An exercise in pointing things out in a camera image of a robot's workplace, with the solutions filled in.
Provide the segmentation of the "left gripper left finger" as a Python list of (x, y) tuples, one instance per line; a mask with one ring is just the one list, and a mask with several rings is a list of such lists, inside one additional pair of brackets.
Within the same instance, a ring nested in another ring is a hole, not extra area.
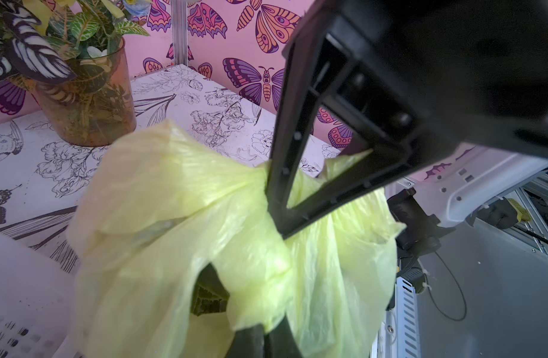
[(264, 358), (263, 326), (236, 332), (225, 358)]

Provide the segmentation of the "yellow-green plastic bag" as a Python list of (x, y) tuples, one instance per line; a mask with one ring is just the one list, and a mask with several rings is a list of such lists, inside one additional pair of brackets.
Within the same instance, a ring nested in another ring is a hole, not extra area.
[[(174, 122), (103, 156), (67, 239), (80, 258), (71, 340), (86, 357), (223, 357), (236, 332), (287, 316), (304, 357), (367, 357), (393, 295), (404, 230), (382, 189), (283, 239), (269, 166), (248, 167)], [(215, 268), (225, 313), (191, 313)]]

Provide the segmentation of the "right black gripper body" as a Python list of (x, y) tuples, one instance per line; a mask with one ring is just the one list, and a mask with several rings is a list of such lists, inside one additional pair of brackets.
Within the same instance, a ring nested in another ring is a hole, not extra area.
[(345, 1), (363, 37), (346, 97), (395, 139), (434, 128), (548, 158), (548, 1)]

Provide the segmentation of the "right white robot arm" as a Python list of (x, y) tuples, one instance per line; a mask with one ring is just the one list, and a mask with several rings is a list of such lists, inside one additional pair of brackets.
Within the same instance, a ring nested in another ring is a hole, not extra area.
[[(316, 1), (284, 56), (266, 189), (284, 238), (425, 170), (390, 202), (419, 256), (548, 166), (548, 1)], [(322, 108), (367, 156), (290, 207)]]

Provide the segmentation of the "white perforated plastic basket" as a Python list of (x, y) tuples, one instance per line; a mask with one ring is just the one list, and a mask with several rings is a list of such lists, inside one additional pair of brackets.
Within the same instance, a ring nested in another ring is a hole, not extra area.
[(0, 357), (80, 357), (73, 293), (74, 276), (0, 233)]

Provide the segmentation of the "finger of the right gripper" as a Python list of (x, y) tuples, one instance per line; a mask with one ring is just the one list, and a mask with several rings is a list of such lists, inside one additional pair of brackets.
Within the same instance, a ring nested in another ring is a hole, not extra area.
[[(268, 210), (284, 238), (339, 207), (451, 155), (458, 140), (414, 88), (400, 31), (443, 1), (313, 1), (284, 49), (270, 153)], [(304, 199), (290, 194), (311, 140), (360, 154)]]

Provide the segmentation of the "potted plant with yellow-green leaves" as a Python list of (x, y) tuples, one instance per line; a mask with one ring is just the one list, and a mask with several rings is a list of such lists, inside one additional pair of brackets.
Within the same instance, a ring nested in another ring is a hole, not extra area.
[(0, 112), (27, 94), (68, 143), (106, 146), (135, 130), (125, 40), (145, 35), (127, 1), (0, 1)]

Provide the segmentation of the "pineapple nearer basket front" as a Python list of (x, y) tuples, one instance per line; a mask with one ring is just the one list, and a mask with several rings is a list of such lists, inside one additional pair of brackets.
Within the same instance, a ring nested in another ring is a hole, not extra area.
[(223, 287), (212, 264), (200, 273), (193, 288), (191, 313), (201, 316), (211, 313), (225, 313), (229, 293)]

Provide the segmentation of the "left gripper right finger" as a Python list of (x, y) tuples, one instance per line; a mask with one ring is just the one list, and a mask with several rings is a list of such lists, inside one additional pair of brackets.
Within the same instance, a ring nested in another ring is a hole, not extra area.
[(264, 356), (266, 358), (302, 358), (287, 316), (264, 337)]

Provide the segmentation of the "aluminium front rail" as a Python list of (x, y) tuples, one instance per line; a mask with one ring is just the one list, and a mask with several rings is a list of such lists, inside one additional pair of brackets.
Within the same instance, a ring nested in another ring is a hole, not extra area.
[(386, 312), (372, 344), (371, 358), (420, 358), (419, 311), (417, 293), (403, 277), (396, 279), (394, 307)]

